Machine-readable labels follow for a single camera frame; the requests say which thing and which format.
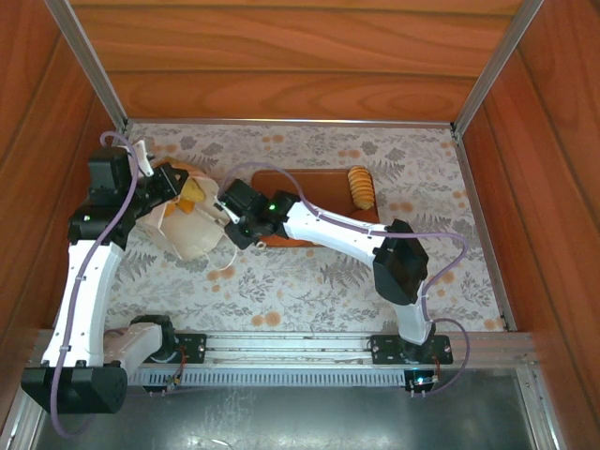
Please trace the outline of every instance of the brown tray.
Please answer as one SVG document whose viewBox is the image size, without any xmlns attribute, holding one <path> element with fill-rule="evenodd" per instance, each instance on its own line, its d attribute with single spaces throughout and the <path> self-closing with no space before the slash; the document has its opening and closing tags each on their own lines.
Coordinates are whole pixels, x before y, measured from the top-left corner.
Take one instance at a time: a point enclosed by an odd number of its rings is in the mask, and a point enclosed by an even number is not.
<svg viewBox="0 0 600 450">
<path fill-rule="evenodd" d="M 347 218 L 380 222 L 377 204 L 367 211 L 354 206 L 348 184 L 348 169 L 295 169 L 288 172 L 296 179 L 309 202 Z M 278 190 L 298 193 L 292 182 L 276 171 L 258 171 L 252 176 L 250 184 L 269 198 Z M 262 240 L 269 247 L 316 247 L 309 241 L 278 236 L 264 237 Z"/>
</svg>

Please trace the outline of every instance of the wood paneling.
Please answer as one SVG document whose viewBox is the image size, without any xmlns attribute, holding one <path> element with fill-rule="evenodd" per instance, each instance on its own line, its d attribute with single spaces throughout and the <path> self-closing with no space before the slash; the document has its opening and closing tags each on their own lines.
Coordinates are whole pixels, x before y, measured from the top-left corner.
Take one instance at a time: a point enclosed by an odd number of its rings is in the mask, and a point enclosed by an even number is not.
<svg viewBox="0 0 600 450">
<path fill-rule="evenodd" d="M 38 0 L 0 3 L 0 164 L 58 39 Z"/>
<path fill-rule="evenodd" d="M 577 449 L 600 445 L 598 24 L 594 2 L 546 1 L 464 137 L 517 325 Z"/>
<path fill-rule="evenodd" d="M 473 86 L 402 75 L 224 72 L 114 73 L 112 83 L 132 117 L 445 121 Z"/>
<path fill-rule="evenodd" d="M 87 156 L 112 125 L 43 2 L 2 2 L 0 18 L 2 425 L 37 331 L 62 296 L 67 218 L 85 195 Z"/>
<path fill-rule="evenodd" d="M 513 15 L 520 0 L 71 0 L 74 6 L 339 8 Z"/>
<path fill-rule="evenodd" d="M 111 70 L 355 70 L 476 78 L 508 18 L 280 9 L 85 8 Z"/>
<path fill-rule="evenodd" d="M 80 0 L 75 11 L 129 117 L 450 122 L 519 4 Z"/>
</svg>

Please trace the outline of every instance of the patterned table surface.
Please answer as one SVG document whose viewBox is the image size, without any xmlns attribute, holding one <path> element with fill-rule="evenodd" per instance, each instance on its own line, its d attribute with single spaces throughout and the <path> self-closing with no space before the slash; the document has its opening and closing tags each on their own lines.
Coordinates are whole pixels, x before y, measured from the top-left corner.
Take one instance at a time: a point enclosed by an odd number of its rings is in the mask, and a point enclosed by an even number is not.
<svg viewBox="0 0 600 450">
<path fill-rule="evenodd" d="M 244 161 L 286 169 L 367 166 L 383 223 L 402 218 L 416 231 L 460 233 L 471 244 L 460 266 L 431 290 L 430 316 L 459 320 L 469 331 L 502 331 L 449 130 L 138 124 L 131 137 L 154 138 L 158 157 L 189 162 L 217 181 Z M 249 180 L 252 173 L 238 176 Z M 430 275 L 460 249 L 450 239 L 421 242 Z M 231 254 L 225 242 L 209 257 L 225 261 Z M 136 229 L 112 286 L 106 325 L 123 326 L 142 313 L 166 313 L 176 328 L 196 331 L 398 330 L 369 269 L 331 249 L 249 248 L 217 271 L 205 257 L 176 260 Z"/>
</svg>

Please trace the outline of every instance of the yellow object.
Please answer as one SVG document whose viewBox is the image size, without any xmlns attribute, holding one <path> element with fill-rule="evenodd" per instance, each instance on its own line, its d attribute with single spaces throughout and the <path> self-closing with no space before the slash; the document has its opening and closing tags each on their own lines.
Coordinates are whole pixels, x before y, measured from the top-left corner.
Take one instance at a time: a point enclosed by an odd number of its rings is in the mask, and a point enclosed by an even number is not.
<svg viewBox="0 0 600 450">
<path fill-rule="evenodd" d="M 191 212 L 194 210 L 194 202 L 186 199 L 181 199 L 179 202 L 177 202 L 177 207 L 181 209 L 184 213 L 191 214 Z"/>
<path fill-rule="evenodd" d="M 167 207 L 165 208 L 165 216 L 164 217 L 167 218 L 168 216 L 170 216 L 174 210 L 175 210 L 175 203 L 168 202 Z"/>
<path fill-rule="evenodd" d="M 368 210 L 375 205 L 375 188 L 367 168 L 354 166 L 348 171 L 352 201 L 357 208 Z"/>
<path fill-rule="evenodd" d="M 194 203 L 200 203 L 204 201 L 206 195 L 200 186 L 198 186 L 196 180 L 188 178 L 184 184 L 184 188 L 181 189 L 181 198 Z"/>
</svg>

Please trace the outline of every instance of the wooden tray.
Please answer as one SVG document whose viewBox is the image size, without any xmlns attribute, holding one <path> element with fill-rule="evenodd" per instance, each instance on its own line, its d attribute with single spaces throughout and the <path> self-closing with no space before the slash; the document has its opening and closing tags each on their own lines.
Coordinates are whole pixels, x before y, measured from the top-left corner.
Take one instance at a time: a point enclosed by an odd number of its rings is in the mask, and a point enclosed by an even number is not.
<svg viewBox="0 0 600 450">
<path fill-rule="evenodd" d="M 297 169 L 288 172 L 302 187 L 309 202 L 347 218 L 371 223 L 380 222 L 376 203 L 367 211 L 354 206 L 347 169 Z M 250 184 L 269 198 L 278 190 L 298 193 L 292 182 L 276 171 L 258 171 L 252 176 Z M 264 237 L 262 240 L 269 247 L 316 247 L 309 241 L 283 239 L 278 236 Z"/>
</svg>

